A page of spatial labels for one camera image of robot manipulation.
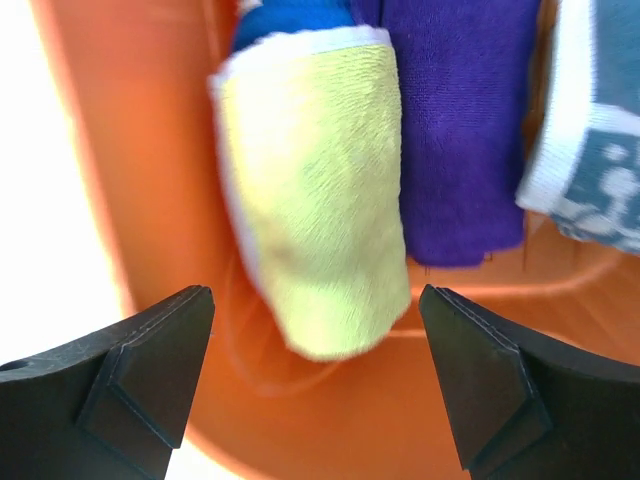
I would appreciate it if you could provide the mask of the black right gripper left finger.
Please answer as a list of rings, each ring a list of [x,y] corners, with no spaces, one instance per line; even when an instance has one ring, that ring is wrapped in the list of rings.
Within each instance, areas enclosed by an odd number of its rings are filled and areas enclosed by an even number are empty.
[[[190,286],[132,317],[1,367],[4,479],[162,479],[210,338]]]

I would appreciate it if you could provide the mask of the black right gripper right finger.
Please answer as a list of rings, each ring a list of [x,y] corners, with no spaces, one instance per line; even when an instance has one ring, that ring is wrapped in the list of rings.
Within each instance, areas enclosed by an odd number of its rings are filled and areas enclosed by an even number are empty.
[[[447,288],[419,311],[461,466],[474,479],[636,479],[639,369]]]

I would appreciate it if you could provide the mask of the blue white patterned towel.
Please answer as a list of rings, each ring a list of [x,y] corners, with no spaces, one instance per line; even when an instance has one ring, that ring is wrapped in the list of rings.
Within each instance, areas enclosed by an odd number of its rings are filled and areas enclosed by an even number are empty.
[[[638,2],[559,2],[549,67],[516,202],[572,239],[638,254]]]

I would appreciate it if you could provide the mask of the yellow green towel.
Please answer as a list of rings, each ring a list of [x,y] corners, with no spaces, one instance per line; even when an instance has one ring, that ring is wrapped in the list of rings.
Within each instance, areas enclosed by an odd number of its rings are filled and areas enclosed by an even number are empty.
[[[315,361],[370,350],[411,302],[388,32],[272,33],[209,88],[242,262],[286,345]]]

